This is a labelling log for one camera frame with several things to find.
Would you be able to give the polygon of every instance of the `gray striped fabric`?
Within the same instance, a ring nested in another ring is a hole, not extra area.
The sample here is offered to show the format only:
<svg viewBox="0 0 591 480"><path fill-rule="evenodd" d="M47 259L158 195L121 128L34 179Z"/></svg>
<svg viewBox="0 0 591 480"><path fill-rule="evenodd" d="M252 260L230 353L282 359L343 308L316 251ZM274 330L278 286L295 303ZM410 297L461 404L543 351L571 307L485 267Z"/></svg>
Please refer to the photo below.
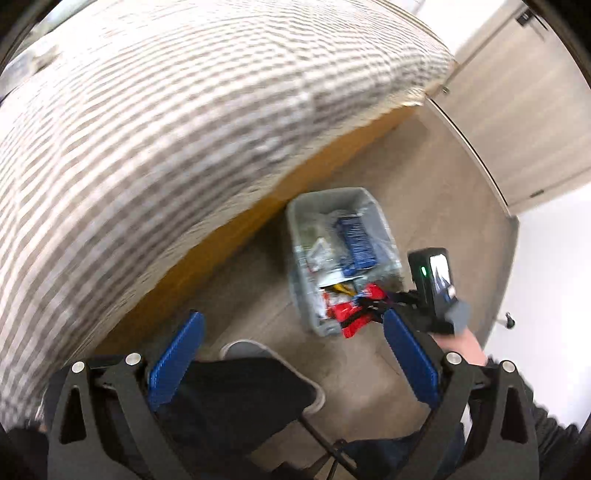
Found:
<svg viewBox="0 0 591 480"><path fill-rule="evenodd" d="M311 145L420 100L451 62L371 0L98 0L42 40L59 56L0 106L6 428L139 300L138 282Z"/></svg>

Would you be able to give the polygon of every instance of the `wooden bed frame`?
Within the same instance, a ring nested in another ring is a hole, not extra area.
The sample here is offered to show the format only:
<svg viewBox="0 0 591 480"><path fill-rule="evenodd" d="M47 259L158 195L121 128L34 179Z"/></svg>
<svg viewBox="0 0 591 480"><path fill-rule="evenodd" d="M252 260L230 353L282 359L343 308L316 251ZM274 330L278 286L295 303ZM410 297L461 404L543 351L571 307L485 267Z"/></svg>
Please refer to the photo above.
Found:
<svg viewBox="0 0 591 480"><path fill-rule="evenodd" d="M216 267L300 193L329 177L357 152L406 120L417 107L394 109L369 125L334 140L284 178L267 197L210 233L191 249L113 328L95 354L129 353L158 332Z"/></svg>

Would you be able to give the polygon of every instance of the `cabinet door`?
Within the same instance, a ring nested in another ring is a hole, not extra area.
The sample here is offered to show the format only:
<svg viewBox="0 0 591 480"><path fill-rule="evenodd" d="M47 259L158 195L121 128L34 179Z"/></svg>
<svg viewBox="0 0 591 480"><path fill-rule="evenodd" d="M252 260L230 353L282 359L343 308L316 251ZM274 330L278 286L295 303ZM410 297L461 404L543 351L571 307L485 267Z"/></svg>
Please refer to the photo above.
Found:
<svg viewBox="0 0 591 480"><path fill-rule="evenodd" d="M434 101L513 212L591 172L591 90L543 20L512 18Z"/></svg>

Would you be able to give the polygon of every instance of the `gray sneaker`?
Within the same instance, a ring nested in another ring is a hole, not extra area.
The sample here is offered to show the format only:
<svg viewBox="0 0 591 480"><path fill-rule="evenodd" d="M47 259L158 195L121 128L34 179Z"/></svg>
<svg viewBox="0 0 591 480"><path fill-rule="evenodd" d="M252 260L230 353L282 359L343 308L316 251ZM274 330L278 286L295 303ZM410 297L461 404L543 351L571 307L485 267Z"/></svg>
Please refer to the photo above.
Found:
<svg viewBox="0 0 591 480"><path fill-rule="evenodd" d="M305 415L312 415L323 407L324 402L326 401L324 389L322 389L322 387L315 381L298 372L281 355L271 350L269 347L267 347L267 345L263 345L262 343L256 342L254 340L242 339L229 343L220 350L221 360L233 360L236 358L274 358L275 360L280 361L289 370L296 374L299 379L308 383L308 385L313 387L316 391L315 400L310 405L308 405L302 413Z"/></svg>

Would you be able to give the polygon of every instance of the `hand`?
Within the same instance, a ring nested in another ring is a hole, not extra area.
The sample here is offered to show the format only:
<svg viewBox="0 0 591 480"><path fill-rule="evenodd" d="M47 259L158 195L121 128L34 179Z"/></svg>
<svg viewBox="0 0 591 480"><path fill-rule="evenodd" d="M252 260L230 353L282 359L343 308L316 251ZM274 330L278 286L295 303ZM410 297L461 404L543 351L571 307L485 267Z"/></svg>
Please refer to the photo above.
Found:
<svg viewBox="0 0 591 480"><path fill-rule="evenodd" d="M432 333L431 336L444 352L457 352L469 364L484 367L488 362L488 358L482 351L478 340L467 328L458 335L436 335Z"/></svg>

